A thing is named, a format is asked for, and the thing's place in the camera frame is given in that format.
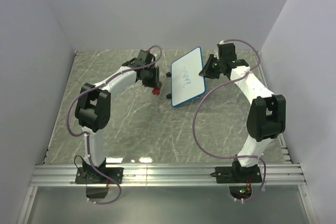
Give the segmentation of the blue framed small whiteboard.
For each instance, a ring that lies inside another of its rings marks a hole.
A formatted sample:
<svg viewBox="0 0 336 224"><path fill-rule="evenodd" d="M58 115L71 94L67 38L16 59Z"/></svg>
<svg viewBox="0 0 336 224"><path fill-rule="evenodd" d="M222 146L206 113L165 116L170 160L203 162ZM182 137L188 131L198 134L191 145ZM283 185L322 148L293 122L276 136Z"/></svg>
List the blue framed small whiteboard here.
<svg viewBox="0 0 336 224"><path fill-rule="evenodd" d="M196 47L171 63L171 105L180 106L206 92L201 47Z"/></svg>

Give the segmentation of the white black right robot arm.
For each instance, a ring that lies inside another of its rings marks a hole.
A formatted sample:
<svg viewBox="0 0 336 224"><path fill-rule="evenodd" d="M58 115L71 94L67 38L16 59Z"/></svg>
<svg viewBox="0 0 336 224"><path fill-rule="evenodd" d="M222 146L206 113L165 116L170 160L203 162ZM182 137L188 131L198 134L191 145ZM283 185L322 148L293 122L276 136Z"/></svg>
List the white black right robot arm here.
<svg viewBox="0 0 336 224"><path fill-rule="evenodd" d="M245 60L238 59L235 40L223 40L217 53L210 55L199 76L218 79L221 75L235 84L250 104L246 127L248 137L241 151L235 156L232 177L238 182L250 176L266 147L286 128L286 99L270 91L253 73Z"/></svg>

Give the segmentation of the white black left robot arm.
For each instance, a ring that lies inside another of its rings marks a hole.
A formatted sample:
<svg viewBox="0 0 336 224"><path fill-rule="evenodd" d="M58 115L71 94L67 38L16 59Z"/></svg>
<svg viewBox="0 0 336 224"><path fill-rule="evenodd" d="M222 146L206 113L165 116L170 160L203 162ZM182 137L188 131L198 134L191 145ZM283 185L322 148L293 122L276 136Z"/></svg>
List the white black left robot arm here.
<svg viewBox="0 0 336 224"><path fill-rule="evenodd" d="M104 181L107 176L106 156L103 147L103 129L110 120L112 99L122 93L137 81L142 85L152 88L153 94L159 94L162 84L159 79L159 67L155 63L159 56L151 53L152 46L148 50L140 50L137 57L126 61L111 76L95 83L86 83L82 86L80 94L75 102L75 117L82 128L86 144L86 154L83 159L83 170L94 183Z"/></svg>

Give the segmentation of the red whiteboard eraser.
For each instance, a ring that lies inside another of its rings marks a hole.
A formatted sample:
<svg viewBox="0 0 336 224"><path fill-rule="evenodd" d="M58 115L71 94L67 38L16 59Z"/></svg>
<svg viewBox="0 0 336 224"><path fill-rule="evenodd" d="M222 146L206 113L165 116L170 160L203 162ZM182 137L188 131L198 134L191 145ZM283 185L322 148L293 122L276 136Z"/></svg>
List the red whiteboard eraser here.
<svg viewBox="0 0 336 224"><path fill-rule="evenodd" d="M152 90L152 93L154 94L154 95L159 95L160 94L160 88L154 88L153 90Z"/></svg>

